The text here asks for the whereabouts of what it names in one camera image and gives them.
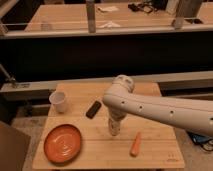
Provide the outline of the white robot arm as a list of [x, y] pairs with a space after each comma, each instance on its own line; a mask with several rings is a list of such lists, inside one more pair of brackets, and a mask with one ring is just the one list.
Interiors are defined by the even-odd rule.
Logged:
[[113, 136], [120, 133], [126, 114], [133, 114], [213, 138], [213, 101], [139, 95], [133, 90], [133, 79], [118, 75], [104, 92], [102, 102], [109, 111]]

